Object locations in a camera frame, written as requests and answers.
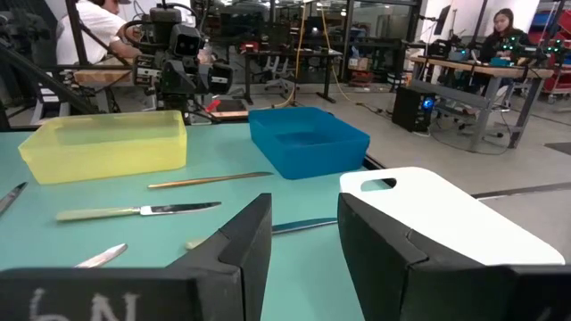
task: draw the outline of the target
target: cardboard box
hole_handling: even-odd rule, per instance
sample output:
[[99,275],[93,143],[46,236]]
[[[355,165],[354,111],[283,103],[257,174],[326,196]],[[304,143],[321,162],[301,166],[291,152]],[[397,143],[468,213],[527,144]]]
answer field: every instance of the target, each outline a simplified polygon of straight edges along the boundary
[[351,58],[349,59],[349,69],[367,71],[368,70],[368,58]]

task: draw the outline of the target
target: computer tower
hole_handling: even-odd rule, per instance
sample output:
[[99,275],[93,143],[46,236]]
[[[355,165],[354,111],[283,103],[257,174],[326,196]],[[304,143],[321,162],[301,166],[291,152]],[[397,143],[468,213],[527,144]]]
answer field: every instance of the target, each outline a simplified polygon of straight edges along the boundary
[[393,108],[393,123],[409,132],[426,132],[434,108],[434,94],[411,87],[399,87]]

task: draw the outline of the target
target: concrete floor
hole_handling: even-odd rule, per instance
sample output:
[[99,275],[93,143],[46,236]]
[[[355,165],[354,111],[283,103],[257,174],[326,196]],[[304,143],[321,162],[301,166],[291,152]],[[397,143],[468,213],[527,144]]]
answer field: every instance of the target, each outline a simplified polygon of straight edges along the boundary
[[[506,151],[501,147],[508,143],[508,138],[489,138],[493,144],[483,143],[482,151],[499,155],[482,155],[460,150],[468,146],[469,138],[459,135],[455,129],[457,125],[449,119],[441,123],[442,128],[446,129],[433,126],[433,137],[417,136],[394,125],[387,117],[354,103],[366,103],[374,110],[391,110],[395,96],[388,93],[386,86],[373,86],[371,92],[344,87],[343,90],[349,93],[348,97],[354,102],[347,101],[336,86],[331,86],[331,96],[337,100],[335,104],[315,95],[322,89],[322,85],[302,85],[297,102],[332,112],[337,118],[368,133],[371,136],[368,154],[386,167],[417,166],[430,169],[467,193],[571,182],[571,156],[543,146],[546,143],[571,142],[571,113],[554,114],[551,111],[553,108],[567,107],[568,101],[559,101],[555,106],[538,102],[534,113],[539,117],[530,119],[516,150]],[[254,105],[248,106],[251,109],[268,108],[284,101],[275,92],[265,92],[263,86],[253,86],[252,93]],[[137,95],[117,96],[123,111],[144,108],[137,100]],[[515,97],[512,101],[514,110],[522,102],[521,98]],[[14,117],[12,124],[28,124],[32,112],[26,111]],[[503,113],[503,116],[513,124],[519,114],[511,111]],[[499,113],[494,113],[492,121],[502,122],[503,119]],[[435,137],[458,149],[438,142]],[[541,237],[571,261],[571,217],[568,215],[571,191],[506,197],[484,203]]]

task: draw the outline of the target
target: cutting board handle hole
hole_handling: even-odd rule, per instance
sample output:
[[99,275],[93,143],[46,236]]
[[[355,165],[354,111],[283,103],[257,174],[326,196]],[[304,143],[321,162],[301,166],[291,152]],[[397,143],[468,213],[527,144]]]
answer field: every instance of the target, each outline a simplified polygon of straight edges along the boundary
[[360,190],[362,192],[384,191],[387,189],[393,189],[395,186],[396,179],[394,178],[373,179],[363,182],[360,186]]

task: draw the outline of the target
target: blue plastic bin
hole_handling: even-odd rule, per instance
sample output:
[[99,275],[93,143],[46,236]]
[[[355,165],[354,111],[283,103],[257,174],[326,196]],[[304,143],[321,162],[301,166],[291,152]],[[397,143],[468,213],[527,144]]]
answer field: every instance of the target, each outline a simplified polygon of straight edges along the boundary
[[537,13],[535,14],[534,19],[532,20],[532,27],[545,27],[546,24],[551,25],[554,18],[555,18],[554,15],[551,15],[550,18],[549,13]]
[[250,134],[282,177],[359,169],[370,138],[318,108],[250,111]]

